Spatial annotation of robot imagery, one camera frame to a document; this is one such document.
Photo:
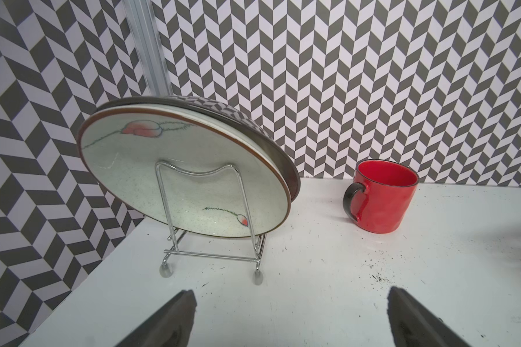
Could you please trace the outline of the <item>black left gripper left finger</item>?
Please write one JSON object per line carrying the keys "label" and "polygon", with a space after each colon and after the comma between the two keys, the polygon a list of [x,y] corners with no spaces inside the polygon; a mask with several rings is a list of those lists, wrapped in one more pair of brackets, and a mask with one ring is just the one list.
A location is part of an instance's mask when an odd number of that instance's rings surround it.
{"label": "black left gripper left finger", "polygon": [[197,301],[193,290],[184,290],[142,322],[117,346],[187,346]]}

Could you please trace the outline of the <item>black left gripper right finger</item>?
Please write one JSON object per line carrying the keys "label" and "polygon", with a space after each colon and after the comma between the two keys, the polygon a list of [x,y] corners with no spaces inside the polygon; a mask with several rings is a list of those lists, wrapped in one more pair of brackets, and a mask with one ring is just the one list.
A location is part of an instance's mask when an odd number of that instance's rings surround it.
{"label": "black left gripper right finger", "polygon": [[387,314],[395,346],[470,346],[405,289],[392,286]]}

